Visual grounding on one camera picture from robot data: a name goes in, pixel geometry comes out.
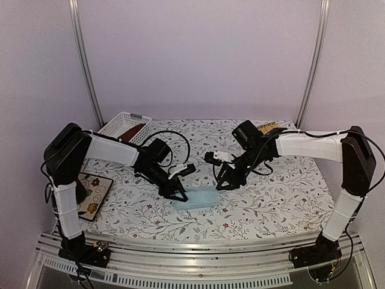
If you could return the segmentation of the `white perforated plastic basket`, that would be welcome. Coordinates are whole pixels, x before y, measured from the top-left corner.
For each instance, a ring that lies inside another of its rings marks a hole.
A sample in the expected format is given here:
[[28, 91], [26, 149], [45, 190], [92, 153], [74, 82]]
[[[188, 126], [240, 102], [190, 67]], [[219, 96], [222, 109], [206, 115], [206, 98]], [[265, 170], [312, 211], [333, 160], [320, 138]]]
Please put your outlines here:
[[140, 145], [152, 133], [152, 118], [128, 112], [120, 112], [113, 117], [106, 125], [99, 130], [99, 134], [109, 137], [119, 138], [124, 132], [143, 123], [143, 128], [130, 141], [135, 145]]

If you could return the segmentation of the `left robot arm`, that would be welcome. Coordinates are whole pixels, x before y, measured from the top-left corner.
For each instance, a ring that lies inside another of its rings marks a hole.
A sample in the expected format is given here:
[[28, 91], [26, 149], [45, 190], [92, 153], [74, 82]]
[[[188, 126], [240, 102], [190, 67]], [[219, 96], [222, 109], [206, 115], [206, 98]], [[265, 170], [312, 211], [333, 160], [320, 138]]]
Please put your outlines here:
[[180, 179], [195, 172], [196, 167], [185, 161], [165, 170], [161, 163], [170, 152], [170, 147], [159, 138], [151, 144], [133, 144], [68, 123], [44, 150], [40, 167], [53, 189], [60, 232], [69, 240], [67, 253], [76, 261], [85, 261], [90, 254], [88, 246], [78, 239], [83, 231], [76, 200], [79, 174], [90, 159], [131, 167], [135, 176], [157, 186], [163, 198], [186, 202]]

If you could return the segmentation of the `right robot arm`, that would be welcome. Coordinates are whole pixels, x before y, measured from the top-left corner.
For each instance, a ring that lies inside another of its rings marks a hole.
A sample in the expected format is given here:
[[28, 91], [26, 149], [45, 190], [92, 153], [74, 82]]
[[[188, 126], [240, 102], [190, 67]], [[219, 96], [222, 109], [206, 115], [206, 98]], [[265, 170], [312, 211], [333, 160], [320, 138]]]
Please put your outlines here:
[[305, 132], [274, 123], [213, 122], [217, 187], [224, 191], [214, 238], [249, 240], [320, 231], [323, 263], [372, 189], [375, 159], [358, 127]]

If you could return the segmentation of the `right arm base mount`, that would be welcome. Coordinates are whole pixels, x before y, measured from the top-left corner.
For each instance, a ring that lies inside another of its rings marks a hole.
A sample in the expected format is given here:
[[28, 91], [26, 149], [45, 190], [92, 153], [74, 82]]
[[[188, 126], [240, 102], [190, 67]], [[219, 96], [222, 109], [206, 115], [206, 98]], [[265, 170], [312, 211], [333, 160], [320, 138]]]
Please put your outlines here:
[[336, 260], [341, 256], [339, 243], [335, 241], [311, 246], [297, 246], [290, 251], [289, 261], [297, 269]]

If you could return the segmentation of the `dark red towel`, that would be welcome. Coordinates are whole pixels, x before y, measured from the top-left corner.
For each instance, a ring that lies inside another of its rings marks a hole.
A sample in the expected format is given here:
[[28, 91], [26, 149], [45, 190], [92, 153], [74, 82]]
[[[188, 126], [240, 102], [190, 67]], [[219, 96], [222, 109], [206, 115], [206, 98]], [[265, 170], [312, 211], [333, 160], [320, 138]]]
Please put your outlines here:
[[143, 128], [144, 124], [140, 123], [136, 126], [133, 126], [126, 132], [124, 132], [122, 135], [119, 136], [119, 139], [121, 139], [123, 142], [130, 142], [137, 134], [138, 132]]

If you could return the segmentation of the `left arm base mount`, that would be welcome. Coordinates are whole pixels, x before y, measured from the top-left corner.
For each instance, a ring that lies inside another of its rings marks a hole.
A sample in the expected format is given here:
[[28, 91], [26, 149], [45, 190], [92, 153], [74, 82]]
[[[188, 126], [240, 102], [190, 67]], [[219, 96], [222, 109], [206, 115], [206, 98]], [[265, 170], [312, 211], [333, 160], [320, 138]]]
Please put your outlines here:
[[68, 243], [62, 241], [58, 256], [89, 266], [107, 268], [111, 250], [99, 244], [94, 246], [70, 240]]

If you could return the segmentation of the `light blue towel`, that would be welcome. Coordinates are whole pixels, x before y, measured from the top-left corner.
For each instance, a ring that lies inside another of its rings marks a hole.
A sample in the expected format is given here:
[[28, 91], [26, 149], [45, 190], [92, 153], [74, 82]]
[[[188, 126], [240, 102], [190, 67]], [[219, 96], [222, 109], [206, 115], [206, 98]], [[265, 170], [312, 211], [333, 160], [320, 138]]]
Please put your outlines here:
[[176, 201], [176, 210], [194, 210], [218, 206], [220, 204], [220, 192], [214, 187], [191, 187], [185, 193], [186, 202]]

